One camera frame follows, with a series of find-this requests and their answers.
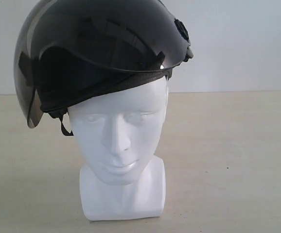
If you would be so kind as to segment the white mannequin head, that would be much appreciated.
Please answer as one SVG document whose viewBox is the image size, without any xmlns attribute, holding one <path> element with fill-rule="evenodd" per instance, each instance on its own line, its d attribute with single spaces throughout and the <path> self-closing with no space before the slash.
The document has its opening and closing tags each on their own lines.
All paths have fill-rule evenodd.
<svg viewBox="0 0 281 233">
<path fill-rule="evenodd" d="M 79 188 L 91 221 L 157 217 L 166 200 L 164 162 L 155 155 L 168 104 L 168 81 L 88 99 L 68 109 L 85 163 Z"/>
</svg>

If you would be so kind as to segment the black helmet with visor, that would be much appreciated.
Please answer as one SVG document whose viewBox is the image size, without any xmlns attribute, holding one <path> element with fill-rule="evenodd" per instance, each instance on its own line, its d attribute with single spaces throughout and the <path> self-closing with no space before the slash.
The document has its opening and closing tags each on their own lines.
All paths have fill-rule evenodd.
<svg viewBox="0 0 281 233">
<path fill-rule="evenodd" d="M 161 77 L 193 58 L 189 33 L 159 0 L 40 0 L 14 49 L 27 126 L 90 98 Z"/>
</svg>

